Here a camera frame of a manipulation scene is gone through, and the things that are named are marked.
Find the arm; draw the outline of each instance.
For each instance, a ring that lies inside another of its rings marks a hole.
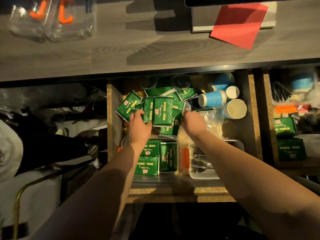
[[[196,112],[182,126],[207,155],[232,197],[269,239],[319,239],[320,197],[257,158],[207,131]]]
[[[126,204],[139,156],[152,124],[130,115],[130,143],[76,191],[40,227],[32,240],[109,239]]]

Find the gold metal bar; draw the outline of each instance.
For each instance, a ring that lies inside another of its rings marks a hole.
[[[46,175],[44,177],[41,177],[35,181],[32,181],[30,183],[27,183],[26,185],[24,185],[18,192],[18,194],[16,195],[16,199],[14,201],[14,206],[13,206],[13,224],[14,224],[14,228],[13,228],[13,239],[14,240],[18,240],[18,227],[19,227],[19,217],[20,217],[20,198],[22,193],[30,186],[41,183],[43,181],[46,181],[48,179],[52,179],[54,177],[57,177],[59,175],[62,175],[64,173],[70,172],[74,169],[80,168],[82,166],[85,166],[87,164],[89,164],[90,162],[94,161],[94,159],[90,159],[88,161],[84,161],[82,163],[78,163],[76,165],[72,165],[67,169],[62,169],[62,170],[58,170],[54,173],[51,173],[49,175]]]

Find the red paper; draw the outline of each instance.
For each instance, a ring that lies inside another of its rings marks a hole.
[[[260,3],[222,6],[210,36],[251,49],[267,10]]]

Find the gray wooden countertop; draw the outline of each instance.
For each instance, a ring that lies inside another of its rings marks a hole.
[[[320,57],[320,0],[278,2],[276,27],[252,50],[191,34],[183,0],[98,0],[88,40],[36,43],[12,36],[0,16],[0,81]]]

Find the wooden drawer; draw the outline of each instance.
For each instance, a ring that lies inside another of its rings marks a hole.
[[[257,101],[253,75],[246,71],[234,72],[239,98],[248,106],[246,116],[233,120],[238,129],[237,139],[242,141],[247,153],[262,160],[262,147]],[[217,74],[190,75],[194,88],[208,90],[207,84]],[[121,84],[107,85],[108,158],[117,154],[123,138],[123,121],[115,113],[124,95],[140,91],[136,79],[123,78]],[[160,179],[133,182],[128,203],[132,202],[228,202],[234,201],[219,179],[196,180],[180,174],[161,174]]]
[[[312,166],[308,159],[290,162],[279,160],[277,137],[273,123],[275,105],[272,104],[270,74],[257,72],[254,74],[254,78],[264,161],[288,175],[320,175],[320,165]]]

